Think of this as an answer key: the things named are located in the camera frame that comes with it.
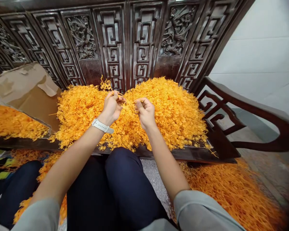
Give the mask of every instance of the leg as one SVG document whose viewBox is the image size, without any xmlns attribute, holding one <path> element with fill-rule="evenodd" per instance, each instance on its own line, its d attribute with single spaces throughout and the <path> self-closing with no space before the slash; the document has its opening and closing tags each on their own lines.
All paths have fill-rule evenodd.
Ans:
<svg viewBox="0 0 289 231">
<path fill-rule="evenodd" d="M 130 150 L 115 148 L 106 161 L 106 174 L 126 229 L 140 230 L 159 218 L 169 220 L 140 159 Z"/>
<path fill-rule="evenodd" d="M 116 230 L 117 226 L 105 168 L 91 156 L 67 192 L 67 230 Z"/>
<path fill-rule="evenodd" d="M 19 204 L 32 196 L 38 187 L 36 178 L 42 164 L 30 161 L 22 165 L 11 178 L 4 183 L 2 197 L 0 199 L 0 224 L 8 229 L 13 228 L 14 214 L 19 209 Z"/>
</svg>

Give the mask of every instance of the white wall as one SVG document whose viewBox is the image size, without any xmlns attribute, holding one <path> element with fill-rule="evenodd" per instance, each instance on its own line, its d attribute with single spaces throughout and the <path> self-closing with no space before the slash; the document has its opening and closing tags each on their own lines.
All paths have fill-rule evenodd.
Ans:
<svg viewBox="0 0 289 231">
<path fill-rule="evenodd" d="M 289 0 L 256 0 L 209 77 L 289 115 Z"/>
</svg>

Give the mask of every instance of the wooden armrest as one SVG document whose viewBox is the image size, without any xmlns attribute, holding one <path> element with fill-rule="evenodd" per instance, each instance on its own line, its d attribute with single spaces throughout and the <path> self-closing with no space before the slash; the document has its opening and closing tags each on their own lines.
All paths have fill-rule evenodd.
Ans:
<svg viewBox="0 0 289 231">
<path fill-rule="evenodd" d="M 202 90 L 208 86 L 215 94 L 219 95 L 222 99 L 217 97 L 215 94 L 211 94 L 209 91 Z M 209 77 L 204 77 L 199 84 L 199 87 L 194 91 L 194 95 L 198 96 L 199 107 L 207 112 L 205 119 L 210 121 L 208 124 L 209 132 L 219 131 L 219 134 L 224 134 L 225 136 L 236 132 L 244 127 L 246 127 L 236 116 L 235 112 L 227 105 L 227 103 L 232 103 L 235 106 L 242 108 L 248 112 L 251 112 L 254 115 L 257 115 L 261 118 L 264 118 L 271 123 L 273 123 L 280 132 L 280 135 L 273 141 L 269 143 L 255 143 L 255 142 L 243 142 L 243 141 L 233 141 L 230 142 L 231 145 L 235 148 L 246 148 L 258 151 L 268 151 L 268 152 L 284 152 L 289 151 L 289 115 L 285 112 L 278 109 L 257 103 L 250 99 L 247 99 L 233 91 L 231 91 L 226 86 L 212 81 Z M 203 105 L 200 101 L 204 96 L 212 99 L 216 106 L 211 108 L 213 103 L 209 102 L 207 105 Z M 228 115 L 230 120 L 234 125 L 226 130 L 223 130 L 217 120 L 223 119 L 224 115 L 217 114 L 213 118 L 209 119 L 214 115 L 219 109 L 223 109 Z"/>
</svg>

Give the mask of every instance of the gray sleeve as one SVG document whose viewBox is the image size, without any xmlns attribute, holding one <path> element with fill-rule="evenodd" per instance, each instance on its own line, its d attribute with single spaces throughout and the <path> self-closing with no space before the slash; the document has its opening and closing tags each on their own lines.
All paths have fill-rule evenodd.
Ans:
<svg viewBox="0 0 289 231">
<path fill-rule="evenodd" d="M 57 231 L 60 206 L 54 199 L 45 199 L 30 205 L 11 231 Z"/>
<path fill-rule="evenodd" d="M 181 230 L 246 231 L 212 197 L 184 190 L 174 199 L 174 209 Z"/>
</svg>

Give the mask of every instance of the watch strap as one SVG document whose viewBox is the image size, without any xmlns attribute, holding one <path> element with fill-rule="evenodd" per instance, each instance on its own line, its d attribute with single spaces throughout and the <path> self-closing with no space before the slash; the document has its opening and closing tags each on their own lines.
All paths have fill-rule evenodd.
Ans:
<svg viewBox="0 0 289 231">
<path fill-rule="evenodd" d="M 105 132 L 105 133 L 112 134 L 112 133 L 114 132 L 114 130 L 113 130 L 111 127 L 103 124 L 103 123 L 100 122 L 98 119 L 94 119 L 94 120 L 93 120 L 92 126 L 98 128 L 98 129 L 100 129 L 100 130 L 102 130 L 102 131 Z"/>
</svg>

